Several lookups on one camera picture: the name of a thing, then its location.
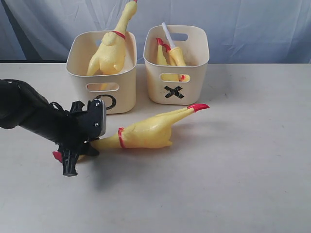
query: white plastic bin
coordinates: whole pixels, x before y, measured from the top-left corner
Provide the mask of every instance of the white plastic bin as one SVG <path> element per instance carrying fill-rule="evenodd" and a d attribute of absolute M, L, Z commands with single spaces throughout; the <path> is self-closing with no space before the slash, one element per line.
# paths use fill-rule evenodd
<path fill-rule="evenodd" d="M 114 75 L 100 72 L 86 76 L 89 61 L 109 31 L 87 32 L 77 36 L 71 46 L 66 69 L 77 91 L 79 100 L 85 105 L 89 100 L 101 98 L 107 106 L 107 114 L 125 113 L 136 104 L 137 48 L 132 33 L 125 33 L 126 57 L 123 70 Z M 107 83 L 105 91 L 98 91 L 101 83 Z"/>
<path fill-rule="evenodd" d="M 173 40 L 176 33 L 188 36 L 185 41 L 174 40 L 175 45 L 182 49 L 185 63 L 188 66 L 156 65 L 156 38 L 160 37 L 164 43 L 169 43 L 161 25 L 151 28 L 144 48 L 149 97 L 160 104 L 193 104 L 200 98 L 209 61 L 207 35 L 204 30 L 194 26 L 167 25 L 167 28 Z M 188 82 L 163 81 L 161 74 L 188 74 L 190 80 Z"/>

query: white stick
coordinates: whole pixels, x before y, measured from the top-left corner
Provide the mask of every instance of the white stick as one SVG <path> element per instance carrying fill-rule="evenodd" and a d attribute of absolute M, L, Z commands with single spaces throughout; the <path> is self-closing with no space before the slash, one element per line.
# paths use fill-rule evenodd
<path fill-rule="evenodd" d="M 164 33 L 165 33 L 165 35 L 166 35 L 167 40 L 169 41 L 169 44 L 170 44 L 171 49 L 175 48 L 176 45 L 174 44 L 174 42 L 173 42 L 173 40 L 172 40 L 172 38 L 171 38 L 170 32 L 169 32 L 169 30 L 167 29 L 165 23 L 162 23 L 162 28 L 163 28 L 163 30 L 164 30 Z"/>

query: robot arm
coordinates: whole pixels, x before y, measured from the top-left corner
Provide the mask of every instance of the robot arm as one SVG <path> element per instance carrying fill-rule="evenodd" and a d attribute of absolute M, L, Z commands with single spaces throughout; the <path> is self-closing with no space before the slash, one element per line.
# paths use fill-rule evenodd
<path fill-rule="evenodd" d="M 0 127 L 23 127 L 59 146 L 63 175 L 76 176 L 79 155 L 99 154 L 90 141 L 104 135 L 106 107 L 102 100 L 89 101 L 87 110 L 80 101 L 70 111 L 49 103 L 29 84 L 20 80 L 0 80 Z"/>

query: white table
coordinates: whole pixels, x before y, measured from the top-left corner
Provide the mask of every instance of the white table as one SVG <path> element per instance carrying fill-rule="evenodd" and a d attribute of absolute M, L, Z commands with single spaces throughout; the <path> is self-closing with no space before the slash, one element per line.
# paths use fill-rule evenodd
<path fill-rule="evenodd" d="M 209 65 L 200 102 L 173 146 L 110 150 L 62 175 L 56 146 L 22 128 L 0 131 L 1 233 L 310 233 L 311 66 Z M 0 64 L 69 109 L 65 64 Z M 107 133 L 180 108 L 152 103 L 144 66 L 138 102 Z"/>

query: black x mark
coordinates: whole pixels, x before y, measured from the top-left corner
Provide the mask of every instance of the black x mark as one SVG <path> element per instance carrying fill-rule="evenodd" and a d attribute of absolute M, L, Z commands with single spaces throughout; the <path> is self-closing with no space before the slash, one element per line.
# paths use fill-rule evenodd
<path fill-rule="evenodd" d="M 165 96 L 166 98 L 169 98 L 169 97 L 171 97 L 171 96 L 173 96 L 173 95 L 176 95 L 176 96 L 177 96 L 178 98 L 180 98 L 180 99 L 182 99 L 182 98 L 185 97 L 184 95 L 182 95 L 181 93 L 179 93 L 179 91 L 182 90 L 182 88 L 179 87 L 179 86 L 178 86 L 178 87 L 175 87 L 174 89 L 171 89 L 170 87 L 165 86 L 164 89 L 169 91 L 169 93 Z"/>

